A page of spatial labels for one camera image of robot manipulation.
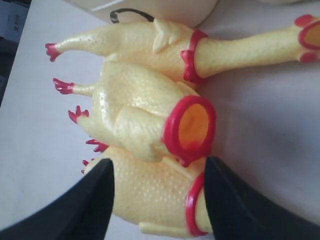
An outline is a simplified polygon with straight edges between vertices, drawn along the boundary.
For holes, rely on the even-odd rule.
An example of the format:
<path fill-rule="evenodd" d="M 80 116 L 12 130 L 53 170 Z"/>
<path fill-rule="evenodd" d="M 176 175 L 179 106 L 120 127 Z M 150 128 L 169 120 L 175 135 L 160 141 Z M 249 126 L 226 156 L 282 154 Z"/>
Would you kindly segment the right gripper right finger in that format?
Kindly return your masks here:
<path fill-rule="evenodd" d="M 204 167 L 204 198 L 217 240 L 318 240 L 320 227 L 254 190 L 218 157 Z"/>

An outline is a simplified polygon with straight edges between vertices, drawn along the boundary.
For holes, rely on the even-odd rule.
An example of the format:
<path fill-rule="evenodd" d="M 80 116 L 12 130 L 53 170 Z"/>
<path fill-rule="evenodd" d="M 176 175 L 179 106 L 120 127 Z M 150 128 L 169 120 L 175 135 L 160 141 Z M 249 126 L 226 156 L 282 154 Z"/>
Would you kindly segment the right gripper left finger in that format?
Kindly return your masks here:
<path fill-rule="evenodd" d="M 102 159 L 77 184 L 0 232 L 2 240 L 103 240 L 115 197 L 114 168 Z"/>

